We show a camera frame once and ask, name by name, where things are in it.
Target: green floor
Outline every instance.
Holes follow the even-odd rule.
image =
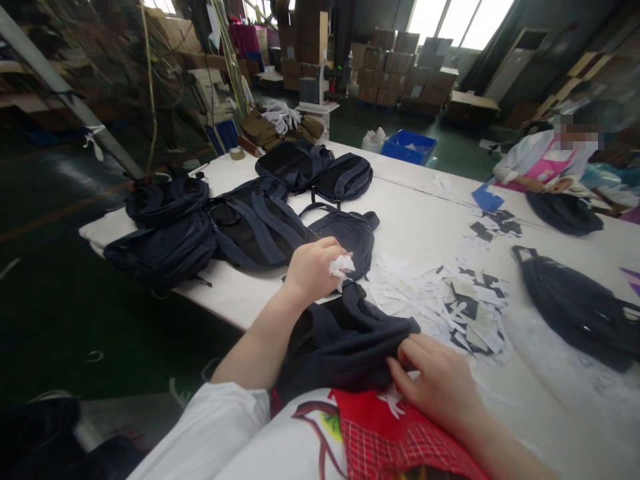
[[[275,96],[296,104],[293,96]],[[495,162],[479,140],[513,134],[500,127],[465,132],[397,112],[359,109],[355,100],[331,114],[331,140],[354,147],[378,127],[387,134],[409,129],[436,139],[439,170],[481,181]],[[206,148],[181,131],[189,150]],[[119,128],[114,134],[144,165],[148,145],[136,130]],[[223,356],[240,332],[177,295],[154,298],[78,236],[80,226],[122,205],[127,181],[119,166],[97,162],[81,143],[41,150],[15,133],[0,135],[0,270],[21,258],[0,281],[0,408],[50,389],[84,399],[163,392],[172,377],[178,391],[193,393],[204,366]],[[103,359],[87,362],[92,351],[102,352]]]

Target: pink apron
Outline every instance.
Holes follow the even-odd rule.
[[[542,154],[542,157],[540,157],[540,160],[538,160],[538,162],[534,166],[532,166],[531,169],[528,172],[526,172],[526,174],[523,175],[524,177],[538,180],[538,181],[541,181],[542,183],[547,183],[550,180],[553,180],[554,178],[556,178],[562,172],[564,172],[567,166],[571,163],[571,160],[573,160],[573,157],[575,156],[576,152],[574,151],[569,156],[569,158],[564,162],[549,160],[547,158],[547,152],[550,150],[554,142],[555,142],[555,139],[551,140],[551,143],[549,144],[545,152]],[[509,183],[496,182],[495,184],[498,187],[506,188],[509,190],[516,190],[519,192],[527,191],[527,189],[524,188],[522,185],[513,181]]]

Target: hand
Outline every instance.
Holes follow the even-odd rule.
[[[558,182],[556,182],[556,184],[554,186],[552,186],[548,192],[549,193],[562,193],[564,192],[564,190],[568,189],[570,186],[572,186],[573,184],[573,180],[571,179],[562,179]]]
[[[522,185],[524,188],[526,188],[528,191],[532,191],[535,193],[542,193],[544,191],[546,191],[546,187],[545,184],[542,183],[540,180],[534,180],[534,179],[530,179],[527,177],[518,177],[514,180],[514,182],[519,183],[520,185]]]
[[[334,237],[298,247],[293,252],[283,292],[302,309],[326,297],[338,286],[339,278],[329,276],[329,262],[346,255]]]
[[[481,437],[488,414],[466,360],[428,335],[411,334],[398,348],[400,363],[387,359],[393,381],[405,398],[461,443]],[[402,365],[421,375],[413,380]]]

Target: black backpack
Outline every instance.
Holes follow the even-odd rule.
[[[342,296],[312,303],[296,322],[275,384],[282,406],[303,393],[324,387],[364,391],[391,384],[387,357],[420,333],[413,318],[391,317],[365,300],[357,283]]]
[[[533,304],[564,341],[619,372],[640,359],[640,307],[534,249],[514,246],[513,252]]]
[[[255,162],[255,171],[280,180],[291,193],[303,193],[332,161],[333,154],[324,145],[283,142]]]
[[[362,157],[347,153],[336,158],[323,172],[311,189],[311,202],[315,193],[327,201],[336,203],[340,210],[342,200],[354,200],[366,192],[373,179],[371,164]]]
[[[286,199],[278,180],[259,177],[210,200],[205,210],[218,244],[216,258],[248,269],[288,264],[307,242],[307,229]]]
[[[300,217],[316,208],[327,210],[329,214],[313,222],[309,230],[320,238],[335,237],[342,248],[353,252],[355,270],[347,276],[354,281],[360,280],[371,268],[373,231],[380,225],[378,216],[375,212],[361,215],[356,212],[338,211],[332,205],[316,202],[302,210]]]
[[[602,220],[578,197],[534,192],[526,196],[536,215],[562,233],[582,237],[603,228]]]
[[[137,185],[126,200],[127,215],[143,227],[166,225],[198,210],[209,199],[209,185],[200,178],[178,177],[163,185]]]
[[[171,290],[184,280],[200,279],[197,273],[207,267],[215,248],[211,220],[195,211],[168,225],[141,229],[111,242],[105,258],[144,287]]]

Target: red plaid fabric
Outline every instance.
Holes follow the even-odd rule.
[[[420,466],[487,480],[455,440],[409,404],[397,404],[403,413],[396,418],[374,391],[331,394],[340,409],[349,480],[395,479]]]

